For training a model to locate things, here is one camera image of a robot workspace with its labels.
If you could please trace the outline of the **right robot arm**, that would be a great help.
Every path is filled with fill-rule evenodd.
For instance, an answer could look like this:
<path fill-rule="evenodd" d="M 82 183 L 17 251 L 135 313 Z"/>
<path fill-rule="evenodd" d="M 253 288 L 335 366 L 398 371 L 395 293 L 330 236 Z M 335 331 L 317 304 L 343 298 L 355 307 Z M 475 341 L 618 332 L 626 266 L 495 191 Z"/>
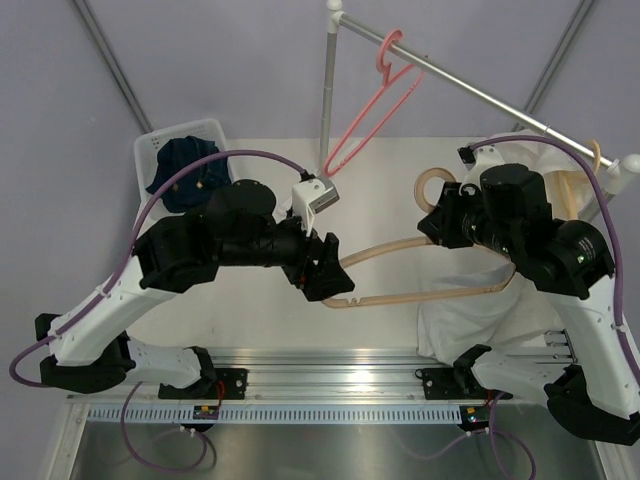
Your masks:
<path fill-rule="evenodd" d="M 417 228 L 438 246 L 482 246 L 510 260 L 559 315 L 577 357 L 545 370 L 476 344 L 453 363 L 460 393 L 493 390 L 538 403 L 581 439 L 638 441 L 639 382 L 628 360 L 639 353 L 632 341 L 619 343 L 626 323 L 614 307 L 608 244 L 587 222 L 553 218 L 541 174 L 503 164 L 481 173 L 476 187 L 447 182 Z"/>

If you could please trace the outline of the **pink plastic hanger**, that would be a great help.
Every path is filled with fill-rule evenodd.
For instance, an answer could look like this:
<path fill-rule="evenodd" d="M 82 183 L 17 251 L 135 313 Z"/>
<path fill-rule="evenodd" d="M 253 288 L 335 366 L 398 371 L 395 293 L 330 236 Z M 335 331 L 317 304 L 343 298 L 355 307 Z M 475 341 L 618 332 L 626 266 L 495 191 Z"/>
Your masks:
<path fill-rule="evenodd" d="M 397 71 L 393 71 L 393 62 L 386 59 L 386 55 L 390 51 L 390 47 L 394 43 L 399 43 L 403 38 L 404 32 L 401 29 L 391 30 L 385 35 L 382 44 L 377 51 L 375 61 L 376 71 L 381 76 L 380 87 L 370 97 L 368 102 L 356 115 L 351 124 L 347 127 L 343 135 L 340 137 L 339 141 L 327 155 L 322 169 L 322 172 L 326 177 L 334 177 L 341 170 L 343 170 L 357 155 L 359 155 L 360 152 L 378 134 L 382 127 L 389 122 L 389 120 L 396 114 L 396 112 L 407 102 L 407 100 L 422 83 L 425 76 L 425 73 L 423 71 L 421 71 L 415 77 L 407 90 L 372 127 L 372 129 L 361 139 L 361 141 L 356 146 L 354 146 L 345 156 L 343 156 L 337 164 L 335 164 L 335 161 L 338 159 L 340 152 L 346 146 L 347 142 L 352 138 L 353 134 L 360 127 L 365 118 L 377 107 L 384 96 L 390 90 L 392 90 L 400 80 L 403 80 L 410 72 L 416 70 L 416 67 L 414 65 L 407 64 Z"/>

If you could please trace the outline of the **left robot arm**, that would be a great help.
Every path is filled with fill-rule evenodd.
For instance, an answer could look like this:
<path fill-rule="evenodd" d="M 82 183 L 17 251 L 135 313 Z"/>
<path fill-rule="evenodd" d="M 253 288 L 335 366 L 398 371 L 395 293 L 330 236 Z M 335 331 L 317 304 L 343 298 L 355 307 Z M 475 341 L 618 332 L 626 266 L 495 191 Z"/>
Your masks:
<path fill-rule="evenodd" d="M 77 307 L 82 319 L 41 314 L 36 334 L 54 337 L 39 365 L 41 382 L 81 394 L 121 384 L 156 384 L 162 399 L 214 399 L 223 381 L 209 352 L 198 346 L 145 344 L 126 330 L 156 306 L 190 288 L 211 283 L 222 267 L 279 267 L 306 300 L 318 302 L 354 290 L 338 259 L 339 240 L 319 238 L 317 213 L 339 195 L 325 177 L 302 180 L 292 190 L 285 219 L 276 221 L 274 193 L 254 180 L 214 191 L 208 204 L 164 217 L 134 243 L 116 281 Z"/>

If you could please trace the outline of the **white satin garment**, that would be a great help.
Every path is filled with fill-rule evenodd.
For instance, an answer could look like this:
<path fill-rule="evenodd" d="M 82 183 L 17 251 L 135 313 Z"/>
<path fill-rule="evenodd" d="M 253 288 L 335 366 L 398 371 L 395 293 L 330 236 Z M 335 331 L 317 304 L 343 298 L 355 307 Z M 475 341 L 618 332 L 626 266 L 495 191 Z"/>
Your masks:
<path fill-rule="evenodd" d="M 432 286 L 470 289 L 507 282 L 498 292 L 423 302 L 417 314 L 417 353 L 451 365 L 477 344 L 507 348 L 547 331 L 560 331 L 555 309 L 535 285 L 509 265 L 473 274 L 442 277 Z"/>

